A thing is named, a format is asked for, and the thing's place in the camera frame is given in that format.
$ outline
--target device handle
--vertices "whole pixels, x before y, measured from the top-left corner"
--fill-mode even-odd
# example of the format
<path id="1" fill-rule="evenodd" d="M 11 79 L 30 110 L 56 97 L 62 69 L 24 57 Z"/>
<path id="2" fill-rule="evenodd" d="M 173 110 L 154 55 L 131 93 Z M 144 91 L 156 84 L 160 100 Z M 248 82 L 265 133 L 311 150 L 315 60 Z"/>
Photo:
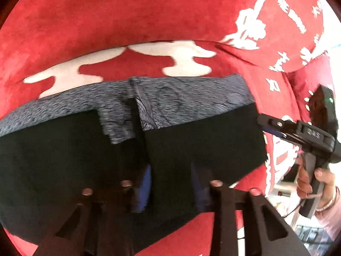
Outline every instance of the device handle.
<path id="1" fill-rule="evenodd" d="M 328 162 L 320 157 L 315 157 L 311 153 L 305 153 L 305 168 L 309 175 L 309 182 L 313 188 L 313 192 L 308 198 L 304 201 L 303 206 L 301 206 L 299 213 L 300 215 L 306 218 L 312 218 L 317 209 L 318 203 L 323 195 L 324 183 L 320 182 L 316 179 L 314 175 L 314 170 L 318 167 L 327 168 Z"/>

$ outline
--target red fabric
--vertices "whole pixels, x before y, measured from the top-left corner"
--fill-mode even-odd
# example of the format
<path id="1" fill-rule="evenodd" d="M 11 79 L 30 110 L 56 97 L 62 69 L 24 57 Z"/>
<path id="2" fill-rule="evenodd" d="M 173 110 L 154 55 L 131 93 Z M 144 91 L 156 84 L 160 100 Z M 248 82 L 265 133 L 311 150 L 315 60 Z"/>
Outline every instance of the red fabric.
<path id="1" fill-rule="evenodd" d="M 304 33 L 288 16 L 290 10 L 301 19 Z M 240 18 L 244 13 L 246 19 Z M 322 31 L 318 0 L 20 0 L 0 30 L 0 118 L 24 103 L 87 83 L 174 76 L 166 70 L 178 63 L 169 54 L 144 54 L 126 47 L 106 61 L 82 58 L 73 75 L 70 65 L 44 72 L 51 66 L 111 47 L 154 41 L 173 45 L 172 41 L 192 39 L 192 48 L 186 47 L 188 43 L 175 47 L 183 54 L 193 52 L 193 62 L 187 58 L 178 76 L 239 73 L 259 112 L 295 121 L 300 111 L 290 77 L 269 67 L 287 57 L 278 68 L 285 72 L 301 69 L 303 60 L 310 61 L 309 54 L 302 57 L 302 49 L 312 52 Z M 254 50 L 236 48 L 245 36 L 242 43 Z M 308 70 L 312 63 L 304 68 Z M 267 194 L 294 163 L 296 149 L 292 145 L 270 134 L 265 138 L 269 160 L 245 176 L 237 189 L 258 187 Z M 243 226 L 241 213 L 237 213 L 237 226 Z M 202 214 L 139 254 L 208 255 L 211 229 L 212 214 Z M 11 240 L 23 255 L 32 255 L 34 245 L 14 236 Z"/>
<path id="2" fill-rule="evenodd" d="M 309 122 L 308 102 L 312 93 L 320 84 L 334 90 L 333 79 L 330 72 L 329 57 L 326 53 L 323 53 L 300 70 L 286 75 L 291 87 L 293 88 L 301 120 Z"/>

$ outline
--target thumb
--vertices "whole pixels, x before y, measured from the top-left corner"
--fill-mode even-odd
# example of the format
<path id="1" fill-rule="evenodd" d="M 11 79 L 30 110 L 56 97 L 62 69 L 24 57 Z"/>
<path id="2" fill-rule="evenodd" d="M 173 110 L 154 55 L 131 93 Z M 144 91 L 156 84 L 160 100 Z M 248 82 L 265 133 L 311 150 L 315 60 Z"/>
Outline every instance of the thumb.
<path id="1" fill-rule="evenodd" d="M 335 192 L 335 174 L 333 174 L 329 169 L 321 168 L 317 168 L 314 171 L 314 174 L 318 181 L 325 183 L 323 195 L 318 204 L 318 208 L 322 208 L 333 198 Z"/>

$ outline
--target fingernail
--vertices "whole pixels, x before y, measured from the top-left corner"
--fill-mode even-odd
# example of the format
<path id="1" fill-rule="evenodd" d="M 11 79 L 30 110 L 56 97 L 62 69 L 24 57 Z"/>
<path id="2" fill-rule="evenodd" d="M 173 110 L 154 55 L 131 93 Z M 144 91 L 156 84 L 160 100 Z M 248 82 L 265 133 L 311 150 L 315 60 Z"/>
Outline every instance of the fingernail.
<path id="1" fill-rule="evenodd" d="M 316 169 L 314 173 L 315 173 L 315 176 L 319 177 L 319 176 L 322 175 L 322 170 L 321 169 Z"/>

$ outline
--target finger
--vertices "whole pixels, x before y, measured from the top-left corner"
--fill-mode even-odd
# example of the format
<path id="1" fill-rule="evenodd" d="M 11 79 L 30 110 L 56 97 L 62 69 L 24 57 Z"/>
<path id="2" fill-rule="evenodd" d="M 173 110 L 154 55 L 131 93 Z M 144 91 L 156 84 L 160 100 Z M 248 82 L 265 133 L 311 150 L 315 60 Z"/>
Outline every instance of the finger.
<path id="1" fill-rule="evenodd" d="M 304 191 L 301 191 L 299 188 L 297 188 L 297 195 L 301 199 L 306 199 L 308 198 L 308 194 Z"/>
<path id="2" fill-rule="evenodd" d="M 309 175 L 308 175 L 308 172 L 304 169 L 304 167 L 300 167 L 298 178 L 305 183 L 309 183 L 310 181 Z"/>
<path id="3" fill-rule="evenodd" d="M 303 182 L 300 178 L 297 179 L 297 186 L 301 191 L 305 193 L 313 192 L 313 188 L 311 187 L 311 185 L 306 182 Z"/>
<path id="4" fill-rule="evenodd" d="M 324 182 L 330 186 L 335 186 L 335 174 L 330 170 L 317 168 L 314 173 L 318 181 Z"/>

